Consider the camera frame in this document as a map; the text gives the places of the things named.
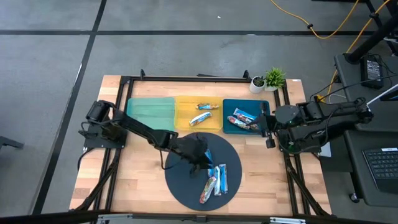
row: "black table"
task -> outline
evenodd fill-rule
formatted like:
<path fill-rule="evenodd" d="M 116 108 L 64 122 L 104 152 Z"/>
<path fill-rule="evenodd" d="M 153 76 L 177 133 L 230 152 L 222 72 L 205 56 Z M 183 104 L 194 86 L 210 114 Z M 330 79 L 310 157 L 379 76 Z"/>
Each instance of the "black table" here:
<path fill-rule="evenodd" d="M 398 73 L 398 57 L 382 57 L 382 60 L 394 73 Z M 360 64 L 350 64 L 346 61 L 344 55 L 335 56 L 336 68 L 340 76 L 343 86 L 354 84 L 361 81 Z M 382 74 L 387 75 L 386 69 L 382 68 Z M 389 79 L 383 79 L 384 87 L 386 90 L 390 83 Z M 398 83 L 398 77 L 391 78 L 392 85 Z M 366 101 L 380 95 L 382 91 L 374 90 L 362 85 L 355 85 L 345 89 L 345 94 L 348 101 L 353 101 L 359 97 L 365 97 Z M 374 113 L 372 122 L 369 124 L 357 124 L 356 128 L 360 131 L 392 131 L 398 132 L 398 121 L 396 114 L 398 112 L 397 101 L 383 101 L 377 100 L 369 105 L 369 108 Z"/>
<path fill-rule="evenodd" d="M 362 151 L 385 147 L 397 147 L 396 133 L 370 131 L 346 131 L 346 146 L 353 164 L 353 178 L 356 195 L 370 206 L 398 207 L 398 195 L 381 192 L 377 189 L 366 164 Z"/>

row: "chair leg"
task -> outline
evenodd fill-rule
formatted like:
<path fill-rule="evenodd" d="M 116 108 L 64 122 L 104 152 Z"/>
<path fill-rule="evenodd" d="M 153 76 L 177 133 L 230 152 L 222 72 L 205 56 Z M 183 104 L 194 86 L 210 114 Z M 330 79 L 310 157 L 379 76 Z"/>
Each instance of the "chair leg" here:
<path fill-rule="evenodd" d="M 14 141 L 14 140 L 11 140 L 11 139 L 8 139 L 8 138 L 5 138 L 3 136 L 0 136 L 0 147 L 1 146 L 12 146 L 17 149 L 22 149 L 22 147 L 24 147 L 24 144 Z"/>

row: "candy bar wrapper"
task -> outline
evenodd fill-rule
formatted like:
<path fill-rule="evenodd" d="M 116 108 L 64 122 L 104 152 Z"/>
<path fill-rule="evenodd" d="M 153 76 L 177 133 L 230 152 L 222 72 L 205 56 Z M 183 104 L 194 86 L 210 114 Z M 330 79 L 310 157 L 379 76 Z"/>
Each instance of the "candy bar wrapper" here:
<path fill-rule="evenodd" d="M 206 119 L 209 118 L 209 117 L 211 117 L 211 113 L 210 113 L 210 112 L 203 113 L 203 114 L 201 114 L 201 115 L 198 115 L 198 116 L 194 117 L 194 118 L 189 122 L 189 125 L 190 125 L 190 126 L 194 126 L 194 125 L 196 125 L 196 124 L 201 123 L 202 121 L 206 120 Z"/>
<path fill-rule="evenodd" d="M 206 154 L 207 158 L 209 158 L 211 163 L 213 163 L 213 160 L 211 159 L 211 153 L 210 153 L 209 149 L 206 150 L 205 154 Z M 207 176 L 208 177 L 213 177 L 214 176 L 214 168 L 207 169 Z"/>
<path fill-rule="evenodd" d="M 228 119 L 229 122 L 235 124 L 236 126 L 238 126 L 240 128 L 243 128 L 243 129 L 246 129 L 246 130 L 250 129 L 250 127 L 246 126 L 246 124 L 243 121 L 240 121 L 240 120 L 234 118 L 233 116 L 228 116 L 227 119 Z"/>
<path fill-rule="evenodd" d="M 242 114 L 238 114 L 236 117 L 238 118 L 238 120 L 243 121 L 245 124 L 249 124 L 250 122 L 252 122 L 251 119 L 245 118 Z M 260 130 L 259 126 L 257 124 L 249 125 L 249 127 L 250 127 L 250 129 L 255 130 L 255 131 Z"/>
<path fill-rule="evenodd" d="M 216 185 L 214 186 L 214 195 L 221 195 L 221 171 L 218 166 L 214 168 L 214 177 L 216 177 Z"/>
<path fill-rule="evenodd" d="M 253 115 L 251 115 L 251 114 L 248 114 L 248 113 L 246 113 L 246 112 L 244 112 L 244 111 L 239 110 L 238 108 L 236 108 L 235 111 L 234 111 L 234 115 L 237 116 L 237 115 L 239 115 L 239 114 L 241 114 L 241 115 L 244 116 L 245 118 L 249 118 L 249 119 L 251 119 L 251 120 L 255 120 L 255 119 L 256 119 L 256 116 L 253 116 Z"/>
<path fill-rule="evenodd" d="M 214 186 L 216 185 L 216 181 L 217 181 L 216 177 L 210 177 L 207 180 L 205 189 L 203 189 L 203 192 L 200 195 L 200 200 L 199 200 L 200 203 L 205 203 L 210 198 L 211 191 L 213 190 Z"/>
<path fill-rule="evenodd" d="M 220 171 L 221 171 L 221 186 L 220 186 L 220 189 L 221 189 L 221 192 L 223 194 L 227 194 L 228 193 L 228 184 L 227 184 L 227 181 L 226 181 L 226 165 L 225 164 L 220 164 L 218 167 L 220 168 Z"/>
<path fill-rule="evenodd" d="M 213 110 L 218 109 L 218 105 L 212 103 L 200 103 L 197 105 L 197 109 L 199 110 Z"/>

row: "plastic tray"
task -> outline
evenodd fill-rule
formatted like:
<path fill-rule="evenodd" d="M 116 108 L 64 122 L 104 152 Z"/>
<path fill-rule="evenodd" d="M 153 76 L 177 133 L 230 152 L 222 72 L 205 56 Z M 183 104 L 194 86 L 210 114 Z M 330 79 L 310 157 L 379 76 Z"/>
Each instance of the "plastic tray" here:
<path fill-rule="evenodd" d="M 131 98 L 127 115 L 153 129 L 174 131 L 174 98 Z"/>
<path fill-rule="evenodd" d="M 253 116 L 258 116 L 261 113 L 260 105 L 265 102 L 267 105 L 267 114 L 269 114 L 269 103 L 266 100 L 223 100 L 223 132 L 225 134 L 260 134 L 255 131 L 245 130 L 238 126 L 231 124 L 227 117 L 233 116 L 236 108 L 243 110 Z"/>
<path fill-rule="evenodd" d="M 199 103 L 213 103 L 220 107 L 215 110 L 198 110 Z M 190 126 L 189 122 L 196 116 L 210 112 L 211 117 L 203 122 Z M 219 131 L 223 127 L 223 99 L 212 96 L 176 96 L 175 128 L 186 131 Z"/>

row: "small succulent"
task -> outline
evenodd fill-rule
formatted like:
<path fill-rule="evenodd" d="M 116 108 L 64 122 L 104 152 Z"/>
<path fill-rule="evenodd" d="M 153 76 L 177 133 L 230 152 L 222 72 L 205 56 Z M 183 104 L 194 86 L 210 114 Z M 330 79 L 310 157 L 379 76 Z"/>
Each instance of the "small succulent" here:
<path fill-rule="evenodd" d="M 267 86 L 280 88 L 284 85 L 284 75 L 285 73 L 280 68 L 272 68 L 270 71 L 266 72 L 266 83 Z"/>
<path fill-rule="evenodd" d="M 265 84 L 264 83 L 265 80 L 266 79 L 264 77 L 256 77 L 256 78 L 253 78 L 253 83 L 257 87 L 262 87 Z"/>

